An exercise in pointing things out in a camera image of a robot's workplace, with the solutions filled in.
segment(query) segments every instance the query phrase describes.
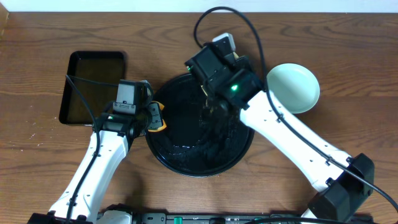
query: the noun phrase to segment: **white background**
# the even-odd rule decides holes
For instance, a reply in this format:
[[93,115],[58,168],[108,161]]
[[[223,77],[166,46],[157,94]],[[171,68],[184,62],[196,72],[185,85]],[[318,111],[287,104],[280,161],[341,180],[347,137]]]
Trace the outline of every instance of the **white background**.
[[398,0],[0,0],[10,12],[398,12]]

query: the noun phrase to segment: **white arm segment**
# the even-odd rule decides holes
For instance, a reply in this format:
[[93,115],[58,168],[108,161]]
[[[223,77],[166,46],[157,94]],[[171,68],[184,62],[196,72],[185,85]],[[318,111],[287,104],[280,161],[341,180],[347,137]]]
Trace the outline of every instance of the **white arm segment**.
[[[129,150],[125,136],[118,136],[116,132],[112,131],[100,131],[99,136],[101,139],[99,154],[101,156],[98,156],[95,159],[85,181],[80,187],[76,198],[76,205],[72,210],[71,219],[76,219],[77,216],[84,215],[87,217],[86,221],[96,223],[98,210],[100,209],[101,202],[104,198],[109,182],[114,171],[122,159],[125,158]],[[93,158],[93,153],[96,149],[96,142],[96,134],[93,133],[91,135],[87,153],[73,176],[72,181],[58,201],[51,206],[50,211],[55,211],[56,217],[66,218],[69,199],[72,197],[77,183]]]
[[[318,192],[328,188],[326,180],[337,179],[343,172],[337,166],[326,164],[326,159],[315,152],[310,146],[300,140],[292,133],[284,123],[279,122],[276,114],[267,99],[267,93],[260,91],[249,101],[249,108],[241,110],[240,120],[250,128],[256,130],[275,145],[285,156],[287,156],[306,176],[312,187]],[[278,101],[270,91],[272,102],[279,113],[284,115],[288,122],[305,139],[309,140],[317,148],[333,157],[336,161],[348,166],[346,159],[350,157],[345,151],[332,146],[310,128],[292,115]]]

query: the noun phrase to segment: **round black tray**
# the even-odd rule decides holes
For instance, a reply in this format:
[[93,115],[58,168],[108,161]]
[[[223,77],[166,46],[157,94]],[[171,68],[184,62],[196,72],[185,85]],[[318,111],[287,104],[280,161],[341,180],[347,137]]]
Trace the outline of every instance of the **round black tray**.
[[179,174],[206,177],[224,172],[245,155],[254,131],[235,118],[206,117],[206,95],[190,74],[168,81],[154,95],[167,125],[146,139],[155,157]]

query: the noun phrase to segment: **black plate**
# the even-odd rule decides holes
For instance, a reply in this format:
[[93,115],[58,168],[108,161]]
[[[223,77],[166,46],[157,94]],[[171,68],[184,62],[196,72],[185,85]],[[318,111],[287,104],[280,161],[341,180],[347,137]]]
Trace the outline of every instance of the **black plate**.
[[[97,82],[119,84],[120,79],[124,79],[125,70],[126,63],[122,52],[77,51],[70,56],[67,74]],[[73,82],[85,97],[95,117],[101,114],[108,102],[116,100],[118,88],[93,85],[79,80]],[[93,123],[83,102],[66,81],[59,120],[63,124],[71,125]]]
[[237,117],[220,121],[206,116],[206,95],[190,74],[167,82],[154,100],[165,106],[167,128],[147,133],[147,143],[172,171],[193,177],[216,175],[234,166],[249,149],[254,131]]

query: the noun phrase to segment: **wooden table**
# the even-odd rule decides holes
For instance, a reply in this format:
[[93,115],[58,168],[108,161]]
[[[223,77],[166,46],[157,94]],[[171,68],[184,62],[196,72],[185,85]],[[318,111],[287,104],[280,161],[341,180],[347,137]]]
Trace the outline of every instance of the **wooden table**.
[[[122,50],[127,79],[159,89],[186,72],[199,49],[199,14],[11,13],[0,41],[0,222],[45,213],[75,173],[91,129],[62,125],[58,113],[69,56],[76,50]],[[375,183],[398,200],[398,16],[396,14],[248,14],[268,68],[298,63],[321,85],[315,109],[299,118],[316,133],[376,165]],[[238,54],[259,68],[253,35],[232,14],[213,14],[201,41],[231,32]],[[165,168],[144,138],[118,167],[102,206],[126,203],[169,212],[303,212],[315,195],[304,175],[259,136],[232,169],[191,178]],[[374,193],[359,212],[392,223],[398,215]]]

